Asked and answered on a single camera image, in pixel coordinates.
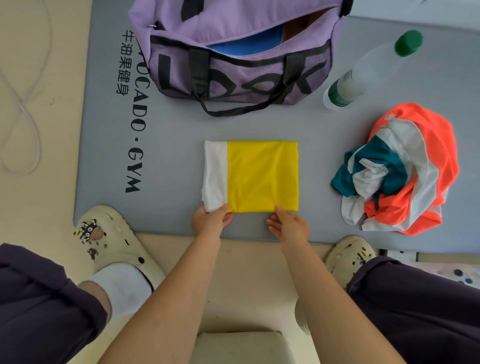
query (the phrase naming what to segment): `dark pants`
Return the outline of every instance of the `dark pants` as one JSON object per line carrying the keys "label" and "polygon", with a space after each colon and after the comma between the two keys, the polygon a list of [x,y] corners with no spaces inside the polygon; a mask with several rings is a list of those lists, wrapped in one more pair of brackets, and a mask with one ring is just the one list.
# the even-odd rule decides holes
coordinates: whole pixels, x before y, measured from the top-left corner
{"label": "dark pants", "polygon": [[[479,362],[480,290],[378,257],[362,266],[348,293],[408,364]],[[61,266],[0,245],[1,364],[66,363],[106,319]]]}

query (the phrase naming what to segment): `hand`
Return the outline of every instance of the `hand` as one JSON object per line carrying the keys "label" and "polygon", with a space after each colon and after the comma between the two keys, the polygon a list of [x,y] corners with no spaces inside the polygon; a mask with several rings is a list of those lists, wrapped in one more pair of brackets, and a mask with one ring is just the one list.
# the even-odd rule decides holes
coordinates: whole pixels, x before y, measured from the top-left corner
{"label": "hand", "polygon": [[208,213],[205,206],[200,206],[192,217],[192,228],[195,236],[209,234],[220,238],[220,234],[233,219],[233,212],[228,213],[228,205],[221,206],[218,210]]}
{"label": "hand", "polygon": [[289,215],[282,206],[275,207],[276,214],[267,220],[268,229],[283,245],[302,243],[310,237],[308,222],[298,215]]}

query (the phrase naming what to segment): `black strap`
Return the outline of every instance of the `black strap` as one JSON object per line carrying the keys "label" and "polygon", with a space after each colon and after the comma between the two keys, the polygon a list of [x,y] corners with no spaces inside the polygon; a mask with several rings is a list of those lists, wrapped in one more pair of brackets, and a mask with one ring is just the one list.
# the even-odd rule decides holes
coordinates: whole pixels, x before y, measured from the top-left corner
{"label": "black strap", "polygon": [[204,101],[208,98],[208,73],[210,70],[210,53],[204,49],[191,49],[188,57],[190,77],[192,79],[192,94],[202,108],[210,116],[237,116],[243,115],[247,112],[265,109],[267,106],[273,104],[281,97],[285,97],[285,93],[289,87],[293,85],[301,76],[303,68],[305,67],[305,57],[300,54],[287,54],[285,56],[285,67],[281,81],[278,83],[275,90],[272,91],[270,98],[267,101],[256,105],[244,106],[241,108],[234,108],[230,110],[209,111],[205,106]]}
{"label": "black strap", "polygon": [[183,0],[180,18],[182,21],[189,20],[204,11],[204,0]]}
{"label": "black strap", "polygon": [[340,9],[340,16],[346,16],[352,11],[353,0],[343,0],[342,7]]}

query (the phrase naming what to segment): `gym bag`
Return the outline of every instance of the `gym bag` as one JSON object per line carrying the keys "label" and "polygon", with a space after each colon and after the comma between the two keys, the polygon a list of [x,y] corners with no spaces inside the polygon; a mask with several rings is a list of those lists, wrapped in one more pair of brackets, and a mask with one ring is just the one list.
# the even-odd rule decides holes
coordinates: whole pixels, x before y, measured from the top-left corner
{"label": "gym bag", "polygon": [[[136,0],[130,10],[150,77],[170,97],[196,99],[211,116],[295,105],[332,68],[335,40],[353,0]],[[254,42],[280,27],[271,49],[249,55],[213,50]],[[255,105],[209,111],[205,101]]]}

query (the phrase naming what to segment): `floor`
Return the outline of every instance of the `floor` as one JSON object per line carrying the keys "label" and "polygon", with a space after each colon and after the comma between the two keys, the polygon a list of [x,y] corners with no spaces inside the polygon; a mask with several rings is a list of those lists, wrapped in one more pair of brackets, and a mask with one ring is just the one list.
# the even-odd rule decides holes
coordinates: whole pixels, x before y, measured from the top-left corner
{"label": "floor", "polygon": [[[72,212],[91,0],[45,0],[51,16],[53,47],[45,73],[28,102],[42,143],[38,168],[18,178],[0,172],[0,243],[12,243],[64,265],[80,282],[92,263],[75,239]],[[23,96],[36,78],[48,48],[48,25],[38,0],[0,1],[0,67]],[[17,106],[0,84],[0,120],[11,120]],[[0,142],[8,123],[0,123]],[[4,150],[12,169],[24,169],[35,155],[33,134],[21,118]],[[139,234],[169,272],[191,238]],[[331,248],[315,245],[325,256]],[[480,264],[479,256],[421,254],[422,261]],[[318,363],[310,337],[295,323],[297,295],[277,243],[224,241],[208,294],[202,331],[278,330],[290,342],[298,363]],[[108,326],[71,363],[95,363],[128,317]]]}

